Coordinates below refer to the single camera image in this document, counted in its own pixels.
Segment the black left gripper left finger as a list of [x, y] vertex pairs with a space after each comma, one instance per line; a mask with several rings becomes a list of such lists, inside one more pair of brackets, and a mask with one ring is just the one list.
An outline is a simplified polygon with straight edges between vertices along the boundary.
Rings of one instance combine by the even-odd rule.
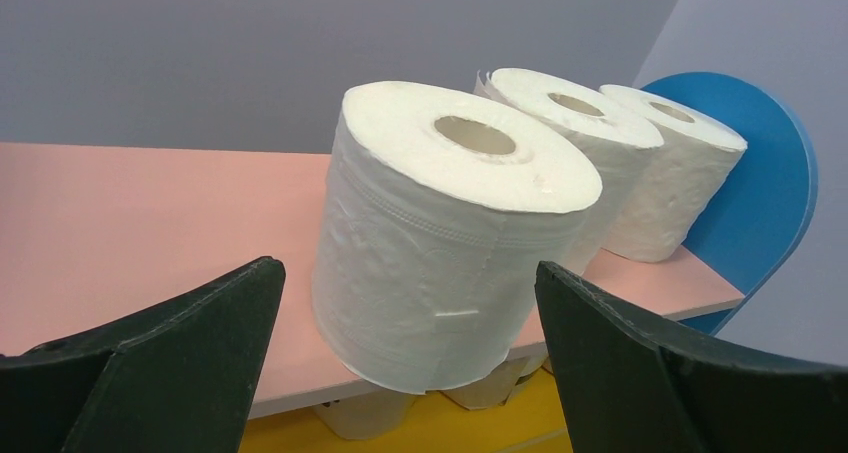
[[283, 263], [1, 360], [5, 452], [235, 452], [274, 329]]

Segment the white roll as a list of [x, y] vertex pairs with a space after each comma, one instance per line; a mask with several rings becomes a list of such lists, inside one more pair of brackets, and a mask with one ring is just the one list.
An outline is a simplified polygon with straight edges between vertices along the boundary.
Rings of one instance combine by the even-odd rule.
[[503, 363], [602, 192], [590, 160], [540, 121], [405, 81], [342, 98], [312, 276], [325, 342], [353, 373], [420, 395]]
[[600, 174], [603, 190], [562, 265], [582, 274], [653, 157], [665, 144], [647, 119], [578, 83], [522, 68], [479, 72], [474, 93], [541, 121], [577, 147]]
[[724, 123], [657, 94], [613, 84], [600, 92], [647, 119], [664, 140], [603, 248], [634, 261], [664, 261], [685, 240], [748, 143]]

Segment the blue shelf with coloured boards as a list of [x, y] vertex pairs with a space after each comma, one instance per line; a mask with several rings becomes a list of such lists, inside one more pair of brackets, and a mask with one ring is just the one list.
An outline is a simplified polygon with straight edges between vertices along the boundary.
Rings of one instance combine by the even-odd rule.
[[[806, 233], [816, 154], [796, 114], [743, 80], [681, 73], [648, 90], [733, 128], [747, 151], [671, 258], [648, 264], [604, 251], [585, 275], [712, 332]], [[310, 311], [328, 164], [325, 154], [3, 144], [2, 352], [20, 354], [272, 256], [287, 277], [252, 416], [370, 392], [322, 341]]]

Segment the brown printed paper roll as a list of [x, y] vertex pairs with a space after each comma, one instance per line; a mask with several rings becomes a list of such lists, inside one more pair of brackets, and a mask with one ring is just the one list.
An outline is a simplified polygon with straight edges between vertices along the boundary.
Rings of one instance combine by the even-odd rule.
[[368, 440], [398, 428], [417, 396], [379, 390], [312, 407], [318, 418], [338, 437]]

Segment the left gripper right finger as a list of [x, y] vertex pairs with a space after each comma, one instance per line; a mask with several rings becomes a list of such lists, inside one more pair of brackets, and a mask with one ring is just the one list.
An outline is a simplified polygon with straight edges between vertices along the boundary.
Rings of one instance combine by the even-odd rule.
[[577, 452], [843, 452], [847, 371], [730, 343], [538, 265], [535, 295]]

